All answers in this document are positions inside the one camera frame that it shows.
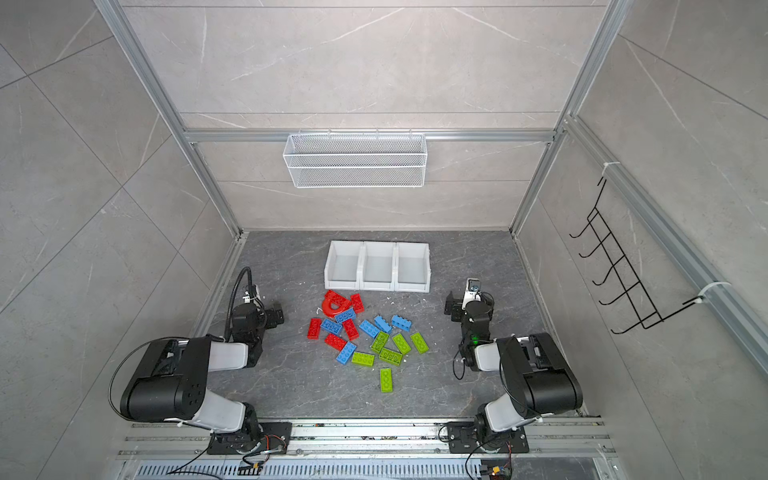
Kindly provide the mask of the green lego brick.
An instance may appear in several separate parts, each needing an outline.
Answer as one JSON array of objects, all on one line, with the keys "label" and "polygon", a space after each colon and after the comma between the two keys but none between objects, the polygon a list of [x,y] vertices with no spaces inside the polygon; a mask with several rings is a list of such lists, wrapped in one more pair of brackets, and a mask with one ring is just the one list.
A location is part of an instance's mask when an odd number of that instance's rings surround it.
[{"label": "green lego brick", "polygon": [[354,352],[351,358],[351,362],[359,366],[373,367],[375,363],[375,356],[367,353]]},{"label": "green lego brick", "polygon": [[380,354],[381,351],[385,348],[387,342],[389,340],[389,335],[386,332],[379,332],[371,345],[371,350],[375,354]]},{"label": "green lego brick", "polygon": [[409,343],[400,333],[392,337],[392,341],[401,355],[406,355],[411,351]]},{"label": "green lego brick", "polygon": [[382,393],[392,393],[394,390],[393,376],[390,368],[379,370],[379,385]]},{"label": "green lego brick", "polygon": [[419,354],[425,354],[429,351],[429,346],[421,333],[413,333],[410,339]]},{"label": "green lego brick", "polygon": [[379,352],[379,359],[388,364],[399,366],[403,360],[403,355],[388,348],[383,348]]}]

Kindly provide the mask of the blue lego brick small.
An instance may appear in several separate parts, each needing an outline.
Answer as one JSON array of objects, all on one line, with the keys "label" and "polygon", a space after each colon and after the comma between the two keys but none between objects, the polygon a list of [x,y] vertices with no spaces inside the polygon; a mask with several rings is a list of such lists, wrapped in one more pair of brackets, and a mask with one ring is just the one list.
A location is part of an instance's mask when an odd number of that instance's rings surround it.
[{"label": "blue lego brick small", "polygon": [[374,318],[374,323],[383,332],[389,333],[392,330],[392,326],[380,315]]}]

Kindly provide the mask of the green lego brick bottom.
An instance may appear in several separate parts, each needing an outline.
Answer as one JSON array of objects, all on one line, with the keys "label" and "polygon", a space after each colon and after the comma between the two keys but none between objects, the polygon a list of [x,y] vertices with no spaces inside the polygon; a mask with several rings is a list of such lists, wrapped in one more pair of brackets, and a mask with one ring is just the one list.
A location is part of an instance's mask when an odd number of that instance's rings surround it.
[{"label": "green lego brick bottom", "polygon": [[379,370],[379,385],[382,393],[392,393],[394,390],[393,376],[390,368]]}]

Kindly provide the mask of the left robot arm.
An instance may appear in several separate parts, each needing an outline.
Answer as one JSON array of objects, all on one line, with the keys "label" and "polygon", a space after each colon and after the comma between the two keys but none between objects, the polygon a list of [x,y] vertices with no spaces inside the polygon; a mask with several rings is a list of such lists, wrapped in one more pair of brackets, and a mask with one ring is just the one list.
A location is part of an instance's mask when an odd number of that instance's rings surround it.
[{"label": "left robot arm", "polygon": [[212,372],[257,365],[265,333],[284,323],[279,304],[268,308],[253,282],[250,267],[240,270],[230,293],[221,336],[166,336],[138,346],[143,356],[127,382],[120,401],[108,393],[110,408],[126,421],[174,422],[206,429],[213,435],[263,432],[255,408],[229,400],[208,388]]}]

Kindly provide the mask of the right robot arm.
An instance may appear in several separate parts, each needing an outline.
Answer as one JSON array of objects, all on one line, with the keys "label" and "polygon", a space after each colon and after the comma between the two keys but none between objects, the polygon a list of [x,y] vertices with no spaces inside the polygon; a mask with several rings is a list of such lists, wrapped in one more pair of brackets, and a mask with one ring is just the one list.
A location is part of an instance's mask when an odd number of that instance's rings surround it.
[{"label": "right robot arm", "polygon": [[462,298],[448,294],[444,313],[461,326],[454,361],[464,371],[496,373],[503,393],[483,404],[475,416],[477,438],[485,440],[521,430],[545,416],[583,405],[579,381],[552,336],[536,333],[491,337],[495,299],[467,290]]}]

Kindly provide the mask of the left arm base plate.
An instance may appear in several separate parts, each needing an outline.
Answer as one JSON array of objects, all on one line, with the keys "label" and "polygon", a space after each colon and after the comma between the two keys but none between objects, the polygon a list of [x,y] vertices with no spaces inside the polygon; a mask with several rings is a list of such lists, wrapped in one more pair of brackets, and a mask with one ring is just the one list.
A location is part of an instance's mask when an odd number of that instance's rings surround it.
[{"label": "left arm base plate", "polygon": [[262,422],[254,429],[246,425],[234,433],[214,433],[207,449],[209,455],[247,456],[284,453],[290,442],[291,422]]}]

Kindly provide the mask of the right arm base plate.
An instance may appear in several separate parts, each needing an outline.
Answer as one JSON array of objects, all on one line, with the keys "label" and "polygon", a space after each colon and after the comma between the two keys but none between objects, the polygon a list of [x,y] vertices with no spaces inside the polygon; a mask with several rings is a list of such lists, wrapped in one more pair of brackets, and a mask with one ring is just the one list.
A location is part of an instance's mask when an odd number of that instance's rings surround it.
[{"label": "right arm base plate", "polygon": [[530,451],[523,429],[493,432],[485,427],[478,427],[474,422],[454,421],[443,424],[437,437],[448,445],[454,454],[475,453],[512,453],[523,454]]}]

